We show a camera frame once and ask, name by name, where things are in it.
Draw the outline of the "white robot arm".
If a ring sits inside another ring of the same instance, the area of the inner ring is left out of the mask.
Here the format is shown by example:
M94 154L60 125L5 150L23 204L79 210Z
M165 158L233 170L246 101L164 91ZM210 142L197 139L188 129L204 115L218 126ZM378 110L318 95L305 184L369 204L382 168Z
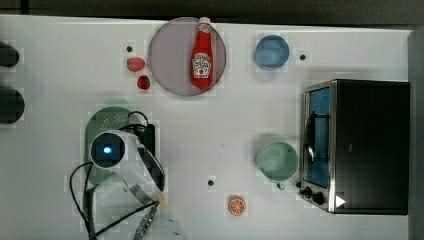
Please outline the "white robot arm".
M123 130L97 134L88 145L94 175L84 199L89 240L98 240L122 221L141 213L134 240L143 240L165 190L165 171L140 138Z

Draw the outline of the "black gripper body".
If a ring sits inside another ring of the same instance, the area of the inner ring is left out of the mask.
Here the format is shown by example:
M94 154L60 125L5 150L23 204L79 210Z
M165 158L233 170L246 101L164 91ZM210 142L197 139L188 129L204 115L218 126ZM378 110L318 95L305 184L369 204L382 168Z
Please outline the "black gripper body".
M153 124L129 124L121 127L122 131L132 133L153 154L156 155L156 128Z

